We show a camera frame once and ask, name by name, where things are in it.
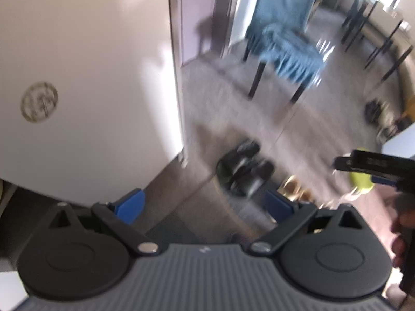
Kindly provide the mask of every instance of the finger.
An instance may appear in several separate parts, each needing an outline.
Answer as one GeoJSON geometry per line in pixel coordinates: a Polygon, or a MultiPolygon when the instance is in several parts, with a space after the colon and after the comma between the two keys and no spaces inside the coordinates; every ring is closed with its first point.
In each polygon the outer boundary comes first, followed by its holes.
{"type": "Polygon", "coordinates": [[[401,232],[402,230],[402,226],[399,222],[399,218],[396,218],[391,225],[391,232],[393,232],[394,234],[397,234],[398,232],[401,232]]]}
{"type": "Polygon", "coordinates": [[[402,238],[397,237],[395,238],[395,240],[392,242],[392,246],[391,249],[393,251],[393,253],[397,256],[402,255],[405,252],[406,249],[406,244],[405,242],[402,240],[402,238]]]}
{"type": "Polygon", "coordinates": [[[403,227],[415,228],[415,211],[409,211],[399,216],[399,222],[403,227]]]}
{"type": "Polygon", "coordinates": [[[392,261],[392,266],[394,268],[400,268],[403,265],[403,257],[397,256],[392,261]]]}

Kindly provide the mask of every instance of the yellow-green object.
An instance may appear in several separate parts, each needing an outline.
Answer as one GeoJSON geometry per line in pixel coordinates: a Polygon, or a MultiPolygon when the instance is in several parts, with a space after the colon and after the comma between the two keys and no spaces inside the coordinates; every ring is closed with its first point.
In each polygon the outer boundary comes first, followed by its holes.
{"type": "Polygon", "coordinates": [[[350,181],[356,187],[356,191],[360,194],[369,193],[375,184],[371,180],[371,175],[358,172],[350,172],[350,181]]]}

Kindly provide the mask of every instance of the blue chair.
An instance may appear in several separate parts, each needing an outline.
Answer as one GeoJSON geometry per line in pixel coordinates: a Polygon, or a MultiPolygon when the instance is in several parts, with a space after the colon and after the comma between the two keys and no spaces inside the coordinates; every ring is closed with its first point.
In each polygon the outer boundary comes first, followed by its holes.
{"type": "Polygon", "coordinates": [[[315,0],[258,0],[245,38],[243,61],[250,53],[259,57],[259,67],[249,98],[254,97],[267,62],[278,76],[299,84],[291,99],[295,103],[324,68],[323,54],[304,35],[315,0]]]}

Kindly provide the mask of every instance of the ribbed gray surface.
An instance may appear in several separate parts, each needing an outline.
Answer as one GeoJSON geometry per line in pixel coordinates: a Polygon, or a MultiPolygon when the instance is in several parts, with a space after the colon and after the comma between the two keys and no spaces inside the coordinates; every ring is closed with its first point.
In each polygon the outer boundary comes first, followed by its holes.
{"type": "Polygon", "coordinates": [[[142,258],[112,290],[84,301],[58,303],[30,297],[18,311],[389,311],[378,298],[334,304],[294,290],[269,259],[238,245],[170,245],[142,258]]]}

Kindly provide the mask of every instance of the circular logo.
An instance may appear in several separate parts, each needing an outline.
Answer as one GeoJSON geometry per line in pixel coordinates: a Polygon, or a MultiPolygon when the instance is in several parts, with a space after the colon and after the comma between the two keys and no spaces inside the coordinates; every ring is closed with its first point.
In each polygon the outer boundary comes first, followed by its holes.
{"type": "Polygon", "coordinates": [[[58,92],[47,82],[30,86],[22,97],[20,109],[23,117],[31,123],[38,123],[48,118],[55,111],[58,92]]]}

